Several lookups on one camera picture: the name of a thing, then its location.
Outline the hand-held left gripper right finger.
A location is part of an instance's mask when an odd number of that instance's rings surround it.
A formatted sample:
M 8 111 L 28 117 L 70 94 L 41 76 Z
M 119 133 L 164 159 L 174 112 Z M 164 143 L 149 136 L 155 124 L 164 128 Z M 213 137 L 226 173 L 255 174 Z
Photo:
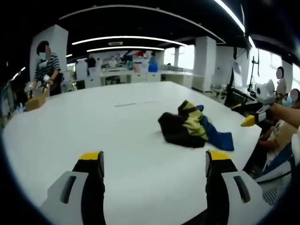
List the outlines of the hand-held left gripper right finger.
M 227 154 L 206 151 L 205 170 L 208 225 L 256 225 L 271 210 L 260 185 Z

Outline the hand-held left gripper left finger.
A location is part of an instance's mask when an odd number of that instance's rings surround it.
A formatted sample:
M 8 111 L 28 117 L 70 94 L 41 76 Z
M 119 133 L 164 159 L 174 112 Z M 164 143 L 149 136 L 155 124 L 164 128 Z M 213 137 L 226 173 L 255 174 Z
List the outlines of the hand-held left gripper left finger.
M 84 153 L 47 191 L 42 213 L 54 225 L 104 225 L 104 153 Z

